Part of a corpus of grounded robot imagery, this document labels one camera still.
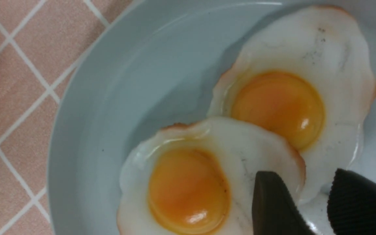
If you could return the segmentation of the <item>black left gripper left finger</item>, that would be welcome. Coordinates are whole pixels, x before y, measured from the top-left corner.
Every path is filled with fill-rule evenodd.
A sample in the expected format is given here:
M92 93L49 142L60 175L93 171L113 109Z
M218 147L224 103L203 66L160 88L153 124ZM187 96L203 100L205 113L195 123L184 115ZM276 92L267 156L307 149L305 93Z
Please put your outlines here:
M258 171L252 200L254 235L313 235L281 177Z

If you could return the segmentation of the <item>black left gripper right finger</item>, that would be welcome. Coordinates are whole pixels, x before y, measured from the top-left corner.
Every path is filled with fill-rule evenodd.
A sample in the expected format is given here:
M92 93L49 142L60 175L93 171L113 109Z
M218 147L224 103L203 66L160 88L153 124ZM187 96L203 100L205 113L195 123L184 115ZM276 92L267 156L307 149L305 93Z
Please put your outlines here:
M376 235L376 183L356 172L337 169L327 214L336 235Z

